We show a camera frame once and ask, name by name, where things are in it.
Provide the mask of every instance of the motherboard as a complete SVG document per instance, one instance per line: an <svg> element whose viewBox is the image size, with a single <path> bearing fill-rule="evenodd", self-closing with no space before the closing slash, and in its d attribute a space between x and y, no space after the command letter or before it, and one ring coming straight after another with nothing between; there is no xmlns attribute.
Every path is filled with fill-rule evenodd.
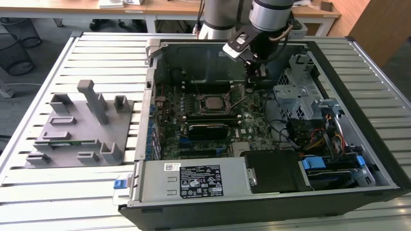
<svg viewBox="0 0 411 231"><path fill-rule="evenodd" d="M161 159L239 157L275 149L264 119L267 91L242 84L160 85L156 91Z"/></svg>

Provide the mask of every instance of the screw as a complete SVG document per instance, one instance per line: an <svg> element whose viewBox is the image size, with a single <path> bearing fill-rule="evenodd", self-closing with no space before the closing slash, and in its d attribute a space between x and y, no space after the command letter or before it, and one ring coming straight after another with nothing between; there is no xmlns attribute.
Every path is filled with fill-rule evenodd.
<svg viewBox="0 0 411 231"><path fill-rule="evenodd" d="M255 186L256 185L255 179L248 178L248 183L250 183L251 186Z"/></svg>

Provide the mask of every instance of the metal slatted table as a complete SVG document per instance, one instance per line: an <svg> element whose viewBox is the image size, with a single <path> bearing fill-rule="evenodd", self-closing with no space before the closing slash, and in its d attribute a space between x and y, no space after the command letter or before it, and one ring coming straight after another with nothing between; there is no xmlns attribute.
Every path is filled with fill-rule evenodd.
<svg viewBox="0 0 411 231"><path fill-rule="evenodd" d="M149 38L193 37L184 34L84 33L79 38L69 38L0 157L0 230L139 230L112 204L112 186L117 176L133 170L147 73L144 47ZM344 38L311 37L307 40L318 42L410 176L410 102L355 42ZM47 102L59 92L67 92L73 100L84 100L76 93L80 79L93 80L95 91L103 92L107 100L121 94L135 101L124 164L117 167L24 169L25 157L52 111ZM322 82L332 95L323 78ZM410 196L370 204L343 216L223 226L219 230L410 230Z"/></svg>

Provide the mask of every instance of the floor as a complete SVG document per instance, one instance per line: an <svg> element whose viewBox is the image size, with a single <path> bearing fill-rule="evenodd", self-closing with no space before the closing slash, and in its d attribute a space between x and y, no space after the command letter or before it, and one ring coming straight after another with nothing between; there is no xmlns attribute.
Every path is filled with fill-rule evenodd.
<svg viewBox="0 0 411 231"><path fill-rule="evenodd" d="M131 20L124 20L131 28ZM55 60L61 52L72 31L91 31L88 28L89 20L64 19L64 27L56 27L52 19L33 19L33 24L43 39L41 45L28 49L28 53L36 65L35 70L28 74L13 77L0 69L0 78L5 83L43 83ZM163 32L176 32L176 25L163 23L160 25ZM127 32L119 27L117 21L111 20L101 26L101 32ZM411 41L408 40L399 52L391 58L383 71L402 90L408 100L411 100L411 90L407 88L411 84ZM4 99L0 97L0 134L12 135L19 122L24 116L31 102L35 98L39 86L12 85L15 97ZM7 140L0 139L0 150L4 149Z"/></svg>

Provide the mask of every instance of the black mesh trash bin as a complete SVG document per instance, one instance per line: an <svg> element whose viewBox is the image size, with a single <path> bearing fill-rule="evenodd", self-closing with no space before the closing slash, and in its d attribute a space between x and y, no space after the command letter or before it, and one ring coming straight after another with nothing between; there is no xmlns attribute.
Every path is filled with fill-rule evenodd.
<svg viewBox="0 0 411 231"><path fill-rule="evenodd" d="M29 18L0 18L0 24L8 33L19 35L21 45L25 48L35 47L41 43L40 36Z"/></svg>
<svg viewBox="0 0 411 231"><path fill-rule="evenodd" d="M16 34L0 34L0 66L13 76L25 74L35 67Z"/></svg>

